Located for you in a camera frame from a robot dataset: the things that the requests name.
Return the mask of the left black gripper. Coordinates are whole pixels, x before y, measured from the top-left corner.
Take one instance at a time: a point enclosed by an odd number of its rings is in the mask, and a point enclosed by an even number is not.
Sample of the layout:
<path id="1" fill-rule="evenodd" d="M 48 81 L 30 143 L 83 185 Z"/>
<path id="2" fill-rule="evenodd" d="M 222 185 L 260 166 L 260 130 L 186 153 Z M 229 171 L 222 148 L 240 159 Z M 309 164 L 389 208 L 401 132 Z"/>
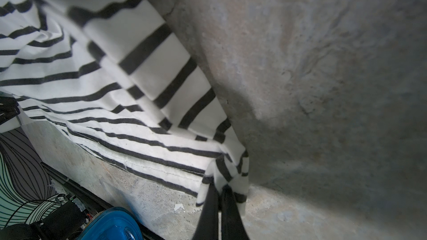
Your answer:
<path id="1" fill-rule="evenodd" d="M 20 114 L 19 104 L 15 98 L 1 96 L 1 125 L 18 123 Z"/>

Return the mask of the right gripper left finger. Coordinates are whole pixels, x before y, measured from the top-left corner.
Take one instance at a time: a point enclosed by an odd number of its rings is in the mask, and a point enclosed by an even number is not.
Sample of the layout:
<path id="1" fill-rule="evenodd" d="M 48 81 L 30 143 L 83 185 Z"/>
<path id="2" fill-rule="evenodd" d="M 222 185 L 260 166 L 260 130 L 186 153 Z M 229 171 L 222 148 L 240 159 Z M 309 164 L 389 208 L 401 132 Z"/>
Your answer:
<path id="1" fill-rule="evenodd" d="M 192 240 L 219 239 L 219 194 L 210 184 Z"/>

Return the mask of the black white zebra tank top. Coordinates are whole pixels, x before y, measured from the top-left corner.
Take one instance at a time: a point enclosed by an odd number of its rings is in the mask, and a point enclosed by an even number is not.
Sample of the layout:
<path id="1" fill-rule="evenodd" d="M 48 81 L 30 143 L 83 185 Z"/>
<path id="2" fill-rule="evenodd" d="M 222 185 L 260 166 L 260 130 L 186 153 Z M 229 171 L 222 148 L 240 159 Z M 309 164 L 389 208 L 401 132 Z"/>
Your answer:
<path id="1" fill-rule="evenodd" d="M 205 74 L 148 0 L 1 0 L 1 91 L 123 170 L 240 213 L 249 155 Z"/>

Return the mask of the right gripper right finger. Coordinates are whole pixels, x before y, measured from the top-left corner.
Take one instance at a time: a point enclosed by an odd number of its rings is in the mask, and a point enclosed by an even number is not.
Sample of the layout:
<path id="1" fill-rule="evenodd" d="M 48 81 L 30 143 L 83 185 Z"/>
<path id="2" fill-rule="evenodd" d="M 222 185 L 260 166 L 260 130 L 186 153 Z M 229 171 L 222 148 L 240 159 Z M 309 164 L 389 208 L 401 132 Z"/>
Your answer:
<path id="1" fill-rule="evenodd" d="M 221 213 L 222 240 L 249 240 L 230 186 L 225 186 L 222 190 Z"/>

